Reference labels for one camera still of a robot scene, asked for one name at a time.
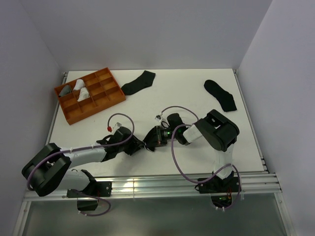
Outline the black sock with white stripes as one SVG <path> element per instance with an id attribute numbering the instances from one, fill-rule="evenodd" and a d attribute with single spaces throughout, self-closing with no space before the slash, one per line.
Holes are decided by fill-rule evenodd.
<path id="1" fill-rule="evenodd" d="M 150 131 L 141 141 L 135 135 L 131 138 L 131 155 L 136 152 L 146 149 L 150 152 L 155 152 L 158 146 L 157 136 L 154 131 Z"/>

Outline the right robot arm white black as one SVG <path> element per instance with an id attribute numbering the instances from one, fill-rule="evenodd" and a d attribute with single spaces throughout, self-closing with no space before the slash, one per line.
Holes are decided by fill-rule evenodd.
<path id="1" fill-rule="evenodd" d="M 215 150 L 214 173 L 207 180 L 214 178 L 214 188 L 220 192 L 225 191 L 230 186 L 229 179 L 234 176 L 232 152 L 240 134 L 238 126 L 215 109 L 192 125 L 184 124 L 178 113 L 170 114 L 167 121 L 169 127 L 158 129 L 157 137 L 170 140 L 171 144 L 177 140 L 185 146 L 204 138 Z"/>

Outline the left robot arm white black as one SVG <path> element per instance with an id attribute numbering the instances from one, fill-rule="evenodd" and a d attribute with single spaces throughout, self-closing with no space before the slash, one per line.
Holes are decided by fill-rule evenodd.
<path id="1" fill-rule="evenodd" d="M 120 152 L 133 155 L 144 143 L 121 126 L 114 134 L 97 140 L 95 146 L 64 153 L 55 143 L 49 143 L 22 169 L 22 175 L 40 197 L 55 190 L 77 190 L 84 196 L 95 196 L 99 185 L 87 170 L 76 167 L 109 161 Z"/>

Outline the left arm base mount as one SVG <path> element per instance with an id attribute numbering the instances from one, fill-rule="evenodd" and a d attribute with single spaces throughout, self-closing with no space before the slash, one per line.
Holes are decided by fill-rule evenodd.
<path id="1" fill-rule="evenodd" d="M 111 203 L 104 199 L 104 197 L 110 197 L 112 191 L 112 182 L 93 182 L 89 183 L 83 190 L 69 189 L 67 190 L 67 198 L 91 198 L 91 200 L 77 200 L 77 209 L 81 213 L 86 213 L 88 216 L 99 216 L 106 214 L 111 209 Z M 90 213 L 95 211 L 97 207 L 101 206 L 101 203 L 107 205 L 107 209 L 103 213 Z"/>

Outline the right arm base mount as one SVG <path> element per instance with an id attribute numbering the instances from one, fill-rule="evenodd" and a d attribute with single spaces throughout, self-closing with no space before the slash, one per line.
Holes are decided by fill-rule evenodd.
<path id="1" fill-rule="evenodd" d="M 221 194 L 222 196 L 237 194 L 242 190 L 238 177 L 234 173 L 225 179 L 214 177 L 208 182 L 197 184 L 194 188 L 200 194 Z"/>

